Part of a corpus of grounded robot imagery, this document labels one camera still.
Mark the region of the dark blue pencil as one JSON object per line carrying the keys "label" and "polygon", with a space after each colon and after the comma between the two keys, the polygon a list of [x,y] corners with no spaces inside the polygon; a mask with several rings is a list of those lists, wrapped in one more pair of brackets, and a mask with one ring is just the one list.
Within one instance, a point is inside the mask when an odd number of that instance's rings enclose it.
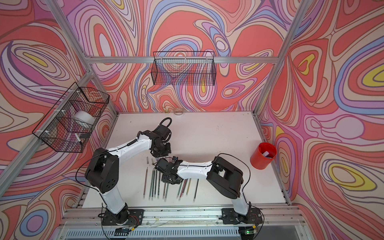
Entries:
{"label": "dark blue pencil", "polygon": [[153,198],[156,199],[157,195],[157,178],[158,178],[158,172],[155,170],[155,181],[154,181],[154,193],[153,193]]}
{"label": "dark blue pencil", "polygon": [[154,193],[154,181],[155,181],[155,169],[152,172],[152,184],[151,184],[151,201],[153,201],[153,193]]}

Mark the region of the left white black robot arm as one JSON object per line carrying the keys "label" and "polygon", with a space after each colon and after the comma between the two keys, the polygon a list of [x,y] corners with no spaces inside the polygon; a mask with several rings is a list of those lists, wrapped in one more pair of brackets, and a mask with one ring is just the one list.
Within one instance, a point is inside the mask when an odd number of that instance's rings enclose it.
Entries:
{"label": "left white black robot arm", "polygon": [[91,157],[85,178],[102,197],[106,213],[117,221],[129,217],[128,206],[117,187],[121,165],[144,151],[150,151],[154,158],[168,156],[171,153],[171,124],[171,118],[164,118],[155,130],[139,131],[133,140],[110,149],[99,148]]}

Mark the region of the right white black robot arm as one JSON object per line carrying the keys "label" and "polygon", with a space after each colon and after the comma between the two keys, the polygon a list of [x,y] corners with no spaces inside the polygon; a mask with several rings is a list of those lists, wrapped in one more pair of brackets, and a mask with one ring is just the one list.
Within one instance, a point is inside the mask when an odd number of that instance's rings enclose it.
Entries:
{"label": "right white black robot arm", "polygon": [[163,176],[165,184],[180,185],[184,180],[206,180],[222,196],[231,200],[232,208],[223,208],[220,219],[225,225],[252,224],[258,226],[264,222],[260,209],[246,200],[243,171],[221,156],[205,163],[190,163],[173,157],[171,161],[161,158],[155,169]]}

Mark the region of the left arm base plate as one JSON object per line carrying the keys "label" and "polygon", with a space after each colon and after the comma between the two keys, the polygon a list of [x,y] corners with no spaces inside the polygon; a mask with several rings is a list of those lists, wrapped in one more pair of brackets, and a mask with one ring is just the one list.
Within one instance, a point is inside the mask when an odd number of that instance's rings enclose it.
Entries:
{"label": "left arm base plate", "polygon": [[113,214],[109,210],[100,215],[103,226],[129,226],[137,227],[143,222],[144,209],[123,209],[118,214]]}

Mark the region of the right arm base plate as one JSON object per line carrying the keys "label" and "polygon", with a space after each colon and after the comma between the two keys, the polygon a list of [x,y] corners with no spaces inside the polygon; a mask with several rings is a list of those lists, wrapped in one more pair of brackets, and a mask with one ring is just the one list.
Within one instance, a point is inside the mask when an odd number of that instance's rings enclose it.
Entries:
{"label": "right arm base plate", "polygon": [[219,220],[225,225],[253,224],[260,225],[264,222],[262,212],[258,208],[250,208],[246,215],[241,215],[231,208],[223,208]]}

